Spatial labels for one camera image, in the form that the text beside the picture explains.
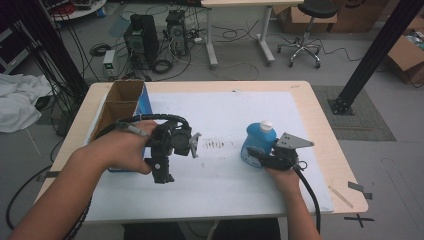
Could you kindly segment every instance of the chair base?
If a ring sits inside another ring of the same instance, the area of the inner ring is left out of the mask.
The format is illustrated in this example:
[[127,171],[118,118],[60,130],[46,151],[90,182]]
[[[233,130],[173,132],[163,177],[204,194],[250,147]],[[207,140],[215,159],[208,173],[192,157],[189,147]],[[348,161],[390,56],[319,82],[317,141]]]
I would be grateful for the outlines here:
[[[306,32],[302,40],[299,38],[296,38],[293,43],[278,44],[278,50],[277,50],[278,53],[281,52],[282,47],[296,48],[296,51],[293,53],[293,55],[290,58],[289,67],[293,67],[294,59],[302,51],[307,52],[311,57],[315,59],[315,68],[321,67],[321,61],[318,57],[318,54],[321,50],[321,46],[316,44],[305,44],[305,42],[308,39],[308,36],[309,36],[309,32]],[[316,49],[315,53],[312,52],[310,48],[315,48]]]

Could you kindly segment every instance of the gray mat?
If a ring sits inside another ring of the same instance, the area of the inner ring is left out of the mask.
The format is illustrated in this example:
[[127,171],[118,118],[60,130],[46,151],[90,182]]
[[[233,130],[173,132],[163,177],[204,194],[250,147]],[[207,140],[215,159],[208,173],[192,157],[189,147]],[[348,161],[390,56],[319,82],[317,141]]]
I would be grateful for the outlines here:
[[333,115],[328,100],[333,100],[343,87],[313,86],[318,101],[338,140],[396,141],[365,90],[362,90],[352,109],[353,116]]

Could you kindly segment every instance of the office chair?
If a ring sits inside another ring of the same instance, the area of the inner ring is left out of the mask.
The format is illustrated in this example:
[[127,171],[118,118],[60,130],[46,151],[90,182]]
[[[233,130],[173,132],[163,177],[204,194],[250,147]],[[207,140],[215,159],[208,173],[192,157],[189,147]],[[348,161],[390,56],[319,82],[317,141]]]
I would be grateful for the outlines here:
[[[320,68],[321,62],[317,56],[321,50],[321,45],[316,44],[307,44],[309,34],[315,18],[331,18],[337,13],[337,5],[334,4],[331,0],[305,0],[302,4],[297,6],[301,12],[311,16],[311,21],[308,24],[308,27],[303,34],[303,39],[296,37],[293,43],[288,44],[278,44],[278,53],[281,52],[281,47],[293,47],[297,50],[293,53],[290,58],[289,67],[293,67],[294,58],[301,52],[305,51],[313,58],[315,58],[315,67]],[[313,53],[310,48],[315,48],[316,51]]]

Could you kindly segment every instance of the computer tower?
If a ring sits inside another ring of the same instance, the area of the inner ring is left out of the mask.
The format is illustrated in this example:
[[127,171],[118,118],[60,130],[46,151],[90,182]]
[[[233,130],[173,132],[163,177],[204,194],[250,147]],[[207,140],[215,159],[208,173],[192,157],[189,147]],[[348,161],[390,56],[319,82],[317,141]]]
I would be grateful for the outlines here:
[[171,52],[176,56],[185,56],[189,53],[187,31],[185,26],[185,11],[170,10],[166,18],[168,35],[172,38]]
[[131,15],[131,24],[124,33],[131,66],[135,70],[152,68],[158,51],[159,41],[155,20],[152,15]]

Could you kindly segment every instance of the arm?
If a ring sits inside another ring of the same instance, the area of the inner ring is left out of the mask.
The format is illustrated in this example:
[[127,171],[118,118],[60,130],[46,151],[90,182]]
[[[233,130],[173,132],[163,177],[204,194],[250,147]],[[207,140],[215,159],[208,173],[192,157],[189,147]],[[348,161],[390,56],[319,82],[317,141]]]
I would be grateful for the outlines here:
[[299,177],[293,170],[278,171],[267,168],[283,194],[287,209],[287,227],[289,240],[321,239],[299,187]]
[[[154,121],[137,124],[149,135]],[[59,176],[38,199],[10,239],[62,239],[86,207],[108,167],[148,174],[151,171],[141,156],[146,137],[113,131],[77,149]]]

